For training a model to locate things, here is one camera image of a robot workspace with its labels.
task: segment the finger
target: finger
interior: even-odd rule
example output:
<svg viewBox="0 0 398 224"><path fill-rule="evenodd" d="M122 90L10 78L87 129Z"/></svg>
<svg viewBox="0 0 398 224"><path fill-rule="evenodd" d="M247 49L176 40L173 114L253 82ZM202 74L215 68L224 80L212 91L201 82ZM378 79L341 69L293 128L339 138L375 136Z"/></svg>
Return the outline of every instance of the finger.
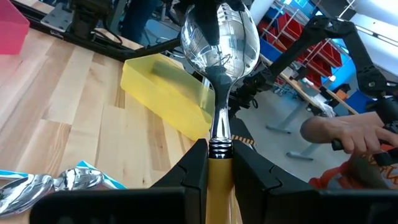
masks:
<svg viewBox="0 0 398 224"><path fill-rule="evenodd" d="M381 152L379 139L374 131L369 131L364 136L366 147L369 154L376 154Z"/></svg>
<svg viewBox="0 0 398 224"><path fill-rule="evenodd" d="M357 134L352 137L354 141L354 153L356 154L365 154L366 151L368 151L368 148L366 147L366 142L363 134Z"/></svg>
<svg viewBox="0 0 398 224"><path fill-rule="evenodd" d="M355 144L354 144L353 139L350 136L343 137L343 138L340 138L340 139L341 139L341 143L344 146L344 152L347 153L347 154L354 153Z"/></svg>
<svg viewBox="0 0 398 224"><path fill-rule="evenodd" d="M391 146L398 147L398 135L394 134L384 128L376 129L376 135L379 139L385 140L391 144Z"/></svg>

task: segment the yellow handle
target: yellow handle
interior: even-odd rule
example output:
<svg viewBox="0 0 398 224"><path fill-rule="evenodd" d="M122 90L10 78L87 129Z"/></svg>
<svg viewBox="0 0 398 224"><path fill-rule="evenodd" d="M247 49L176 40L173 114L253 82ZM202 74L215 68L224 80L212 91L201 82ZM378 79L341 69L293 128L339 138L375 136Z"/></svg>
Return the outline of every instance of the yellow handle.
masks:
<svg viewBox="0 0 398 224"><path fill-rule="evenodd" d="M209 159L206 224L231 223L232 159Z"/></svg>

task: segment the gray floor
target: gray floor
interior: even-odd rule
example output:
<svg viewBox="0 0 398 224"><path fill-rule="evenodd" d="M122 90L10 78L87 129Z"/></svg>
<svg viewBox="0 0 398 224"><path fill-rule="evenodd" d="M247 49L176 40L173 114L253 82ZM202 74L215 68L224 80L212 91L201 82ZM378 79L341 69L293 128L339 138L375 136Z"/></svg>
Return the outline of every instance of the gray floor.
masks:
<svg viewBox="0 0 398 224"><path fill-rule="evenodd" d="M155 36L172 39L178 34L175 29L154 20L148 21L147 33L151 44L155 43ZM145 37L142 41L144 45L147 45L148 41ZM192 68L185 59L175 59L181 61L188 72L192 72ZM259 104L257 109L253 107L248 110L242 109L237 113L237 117L245 122L256 141L256 149L262 156L304 181L319 177L325 170L337 167L348 159L343 152L332 151L330 144L320 146L312 154L314 161L301 161L287 157L287 152L300 152L310 145L302 139L299 129L312 114L303 111L289 127L293 131L292 134L275 133L266 129L266 125L281 122L300 103L299 100L292 99L289 94L278 96L271 91L257 94L256 100Z"/></svg>

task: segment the white ceiling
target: white ceiling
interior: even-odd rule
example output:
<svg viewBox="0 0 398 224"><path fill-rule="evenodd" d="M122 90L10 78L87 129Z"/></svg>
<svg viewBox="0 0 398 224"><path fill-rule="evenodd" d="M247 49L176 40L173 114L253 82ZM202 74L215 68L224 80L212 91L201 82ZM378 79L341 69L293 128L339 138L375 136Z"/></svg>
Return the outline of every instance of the white ceiling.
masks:
<svg viewBox="0 0 398 224"><path fill-rule="evenodd" d="M398 0L355 0L353 6L359 14L398 26Z"/></svg>

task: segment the hand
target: hand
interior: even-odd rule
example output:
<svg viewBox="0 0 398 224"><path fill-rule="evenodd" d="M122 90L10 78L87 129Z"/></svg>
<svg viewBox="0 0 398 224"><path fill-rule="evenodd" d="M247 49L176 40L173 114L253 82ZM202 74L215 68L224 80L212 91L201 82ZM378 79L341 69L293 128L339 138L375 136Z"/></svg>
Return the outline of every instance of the hand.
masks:
<svg viewBox="0 0 398 224"><path fill-rule="evenodd" d="M344 121L329 121L326 123L330 139L339 139L347 154L380 153L380 140L398 147L398 134L373 124L352 124Z"/></svg>

